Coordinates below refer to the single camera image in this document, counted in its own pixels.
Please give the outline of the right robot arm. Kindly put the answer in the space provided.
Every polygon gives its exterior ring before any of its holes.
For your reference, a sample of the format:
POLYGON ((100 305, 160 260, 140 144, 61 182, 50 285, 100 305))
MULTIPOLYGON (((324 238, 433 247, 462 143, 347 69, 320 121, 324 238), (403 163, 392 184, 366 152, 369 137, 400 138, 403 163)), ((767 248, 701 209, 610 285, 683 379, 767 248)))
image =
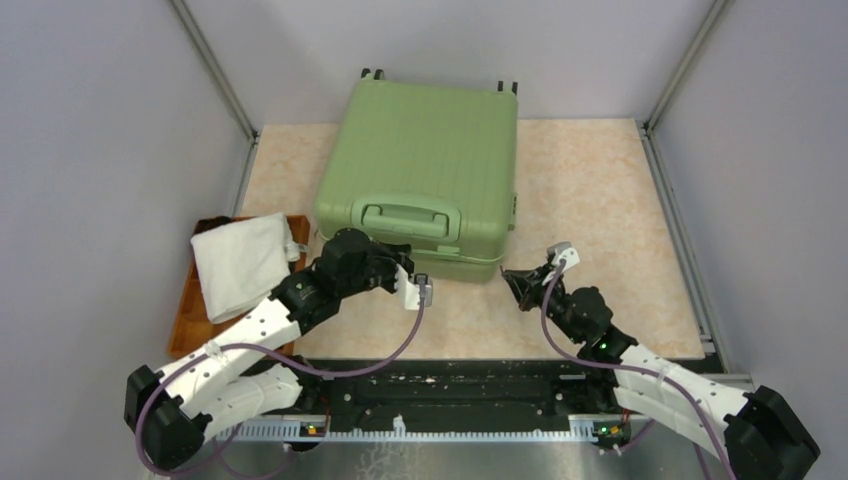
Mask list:
POLYGON ((551 347, 600 376, 586 385, 600 412, 618 406, 641 413, 712 454, 731 479, 802 479, 821 449, 786 399, 761 385, 724 385, 669 361, 612 322, 596 287, 566 291, 564 265, 501 273, 518 307, 536 309, 551 347), (571 355, 553 341, 557 327, 579 344, 571 355))

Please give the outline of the green suitcase blue lining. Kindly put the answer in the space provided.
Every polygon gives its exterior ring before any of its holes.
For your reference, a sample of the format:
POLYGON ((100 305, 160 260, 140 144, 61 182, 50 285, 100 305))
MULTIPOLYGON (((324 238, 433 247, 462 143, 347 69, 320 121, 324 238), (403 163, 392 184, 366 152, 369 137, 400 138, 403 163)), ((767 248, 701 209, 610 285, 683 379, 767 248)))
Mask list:
POLYGON ((317 187, 318 234, 354 228, 409 245, 420 273, 491 280, 516 223, 517 95, 364 69, 317 187))

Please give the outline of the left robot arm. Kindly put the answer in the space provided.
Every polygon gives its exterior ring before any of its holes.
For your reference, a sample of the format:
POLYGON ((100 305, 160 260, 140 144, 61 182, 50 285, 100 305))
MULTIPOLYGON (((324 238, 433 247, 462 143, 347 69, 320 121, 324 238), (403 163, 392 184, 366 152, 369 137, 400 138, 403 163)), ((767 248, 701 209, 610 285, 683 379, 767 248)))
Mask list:
POLYGON ((300 373, 335 379, 386 366, 322 371, 277 351, 336 315, 344 299, 377 288, 418 314, 431 302, 432 284, 416 273, 411 245, 342 229, 311 265, 284 277, 236 324, 176 361, 136 369, 127 379, 124 420, 142 464, 158 475, 180 475, 226 429, 274 410, 314 410, 321 388, 300 373))

